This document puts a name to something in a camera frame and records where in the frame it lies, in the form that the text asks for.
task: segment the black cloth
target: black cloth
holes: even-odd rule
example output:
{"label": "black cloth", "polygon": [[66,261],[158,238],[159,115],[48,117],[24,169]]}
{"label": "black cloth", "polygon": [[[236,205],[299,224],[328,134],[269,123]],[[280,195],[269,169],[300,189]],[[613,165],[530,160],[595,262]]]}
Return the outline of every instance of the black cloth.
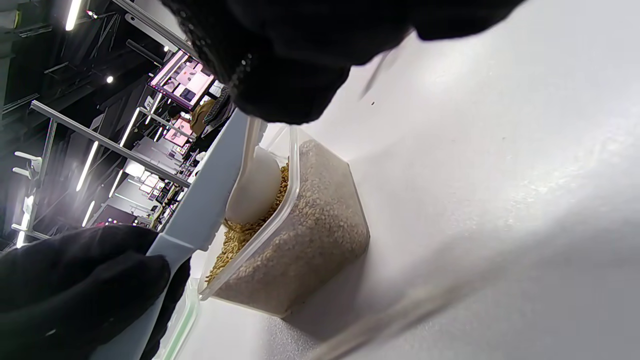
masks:
{"label": "black cloth", "polygon": [[[0,257],[0,359],[88,359],[139,318],[170,281],[157,233],[134,226],[82,229]],[[168,285],[142,359],[152,359],[189,279]]]}
{"label": "black cloth", "polygon": [[322,115],[352,65],[415,29],[423,40],[464,37],[524,0],[162,0],[233,102],[269,122]]}

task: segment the metal frame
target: metal frame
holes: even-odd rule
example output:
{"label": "metal frame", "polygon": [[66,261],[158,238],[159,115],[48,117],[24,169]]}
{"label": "metal frame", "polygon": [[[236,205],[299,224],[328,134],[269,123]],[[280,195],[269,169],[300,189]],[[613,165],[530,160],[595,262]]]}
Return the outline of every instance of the metal frame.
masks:
{"label": "metal frame", "polygon": [[145,115],[151,115],[151,118],[154,119],[155,121],[158,121],[160,124],[164,125],[164,126],[168,126],[170,128],[172,128],[173,130],[176,130],[176,132],[178,132],[179,134],[181,134],[182,136],[186,136],[188,137],[190,140],[195,140],[195,136],[193,136],[193,134],[188,135],[187,133],[185,133],[184,131],[178,129],[177,127],[175,127],[173,124],[165,121],[164,119],[162,119],[161,117],[159,117],[156,114],[150,113],[149,111],[147,111],[145,108],[138,108],[138,110],[145,114]]}
{"label": "metal frame", "polygon": [[85,135],[91,140],[97,141],[102,146],[105,146],[111,149],[112,151],[119,153],[120,155],[124,156],[127,159],[133,160],[141,165],[144,165],[144,167],[148,171],[154,173],[155,175],[158,175],[159,177],[173,181],[175,184],[180,185],[183,188],[189,188],[191,186],[191,184],[188,183],[186,180],[181,179],[176,175],[172,174],[171,172],[161,168],[160,166],[149,162],[149,160],[142,158],[140,155],[136,154],[135,152],[122,148],[117,143],[112,142],[111,140],[87,129],[86,127],[78,124],[77,122],[58,113],[57,111],[49,108],[48,106],[43,105],[38,101],[32,101],[31,108],[50,118],[49,130],[47,132],[47,139],[45,141],[44,150],[42,151],[42,166],[40,167],[40,173],[37,179],[38,182],[36,184],[36,192],[34,194],[34,201],[31,208],[31,215],[30,215],[31,220],[29,221],[29,224],[27,225],[26,229],[21,229],[19,226],[15,227],[15,229],[18,231],[24,231],[26,234],[41,240],[49,238],[49,236],[47,235],[33,231],[33,224],[35,223],[35,221],[33,220],[35,219],[36,211],[38,209],[38,202],[40,200],[39,189],[42,187],[42,180],[44,179],[44,175],[47,171],[47,166],[49,164],[49,157],[50,157],[51,149],[53,146],[53,138],[54,138],[58,123],[63,124],[71,128],[72,130],[78,133],[81,133],[82,135]]}
{"label": "metal frame", "polygon": [[120,5],[124,10],[127,10],[131,15],[133,15],[137,20],[140,20],[144,25],[147,25],[156,33],[160,34],[162,37],[169,40],[169,42],[171,42],[173,45],[176,45],[177,47],[182,49],[185,53],[191,55],[198,61],[200,60],[196,52],[191,47],[191,45],[189,45],[186,41],[178,37],[178,35],[176,35],[174,32],[167,29],[158,20],[155,20],[153,17],[147,14],[138,5],[132,3],[129,0],[113,0],[113,2]]}

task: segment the light fixture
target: light fixture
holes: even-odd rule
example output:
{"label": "light fixture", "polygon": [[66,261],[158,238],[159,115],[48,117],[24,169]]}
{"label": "light fixture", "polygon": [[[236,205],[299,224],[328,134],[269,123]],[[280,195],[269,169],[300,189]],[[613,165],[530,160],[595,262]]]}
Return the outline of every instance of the light fixture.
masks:
{"label": "light fixture", "polygon": [[122,176],[122,169],[120,170],[120,172],[118,173],[118,176],[116,176],[116,181],[115,183],[113,183],[113,187],[111,187],[111,191],[109,192],[109,197],[113,196],[113,193],[116,191],[116,187],[118,186],[118,181],[120,181],[120,176]]}
{"label": "light fixture", "polygon": [[124,146],[124,142],[127,141],[127,136],[129,136],[129,132],[131,131],[131,127],[133,126],[133,123],[136,121],[136,117],[138,117],[139,111],[140,111],[140,108],[136,108],[136,111],[133,113],[133,116],[131,117],[131,121],[127,126],[127,130],[125,130],[124,135],[122,136],[122,140],[120,141],[120,146]]}
{"label": "light fixture", "polygon": [[156,138],[154,139],[154,142],[158,141],[158,138],[160,137],[160,133],[162,133],[161,127],[158,129],[158,134],[156,134]]}
{"label": "light fixture", "polygon": [[86,226],[86,222],[89,221],[89,215],[91,215],[91,210],[93,210],[93,205],[95,205],[95,200],[91,201],[89,205],[89,210],[86,211],[86,215],[84,216],[84,220],[82,221],[82,227]]}
{"label": "light fixture", "polygon": [[142,186],[142,184],[141,184],[141,183],[137,183],[137,182],[135,182],[135,181],[133,181],[133,180],[131,180],[131,179],[127,179],[127,181],[128,181],[128,182],[130,182],[130,183],[132,183],[132,184],[135,184],[136,186]]}
{"label": "light fixture", "polygon": [[80,180],[78,181],[78,186],[76,186],[76,191],[80,191],[82,188],[82,184],[84,183],[84,179],[86,178],[86,173],[89,171],[89,165],[91,165],[91,160],[95,155],[95,151],[98,149],[98,142],[93,143],[93,147],[91,148],[91,152],[89,152],[89,158],[86,160],[84,164],[84,169],[82,170],[82,174],[80,175]]}
{"label": "light fixture", "polygon": [[[20,227],[23,229],[27,228],[27,225],[29,225],[29,214],[25,213],[22,216],[22,223],[20,224]],[[24,245],[24,231],[21,231],[18,233],[18,239],[15,242],[15,247],[17,248],[21,248]]]}
{"label": "light fixture", "polygon": [[76,19],[78,18],[78,11],[80,10],[80,4],[82,0],[71,0],[71,7],[69,8],[69,15],[67,16],[67,26],[65,30],[71,31],[76,26]]}
{"label": "light fixture", "polygon": [[151,111],[149,112],[149,115],[147,115],[147,120],[145,121],[145,124],[148,124],[149,120],[151,120],[151,114],[153,114],[154,111],[156,110],[156,107],[158,106],[158,103],[160,102],[161,98],[162,98],[162,94],[158,94],[158,97],[156,97],[154,104],[151,106]]}

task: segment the white table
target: white table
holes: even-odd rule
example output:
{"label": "white table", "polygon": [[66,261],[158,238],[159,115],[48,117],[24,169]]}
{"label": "white table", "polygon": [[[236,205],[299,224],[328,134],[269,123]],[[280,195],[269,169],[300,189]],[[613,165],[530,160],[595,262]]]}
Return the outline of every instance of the white table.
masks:
{"label": "white table", "polygon": [[[440,276],[438,261],[468,266],[523,244],[546,254],[350,359],[636,358],[639,11],[533,0],[477,37],[409,38],[364,96],[377,60],[354,69],[305,130],[351,164],[371,227],[365,259],[288,322],[204,302],[180,358],[301,359]],[[463,251],[434,259],[445,244]]]}

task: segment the gloved hand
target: gloved hand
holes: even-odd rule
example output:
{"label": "gloved hand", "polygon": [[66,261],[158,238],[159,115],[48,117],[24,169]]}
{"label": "gloved hand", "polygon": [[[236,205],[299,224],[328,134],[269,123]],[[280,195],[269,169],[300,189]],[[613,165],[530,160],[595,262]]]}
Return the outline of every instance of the gloved hand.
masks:
{"label": "gloved hand", "polygon": [[[89,228],[0,256],[0,359],[88,359],[160,296],[170,280],[161,256],[145,256],[157,233]],[[151,359],[189,279],[174,274],[142,359]]]}

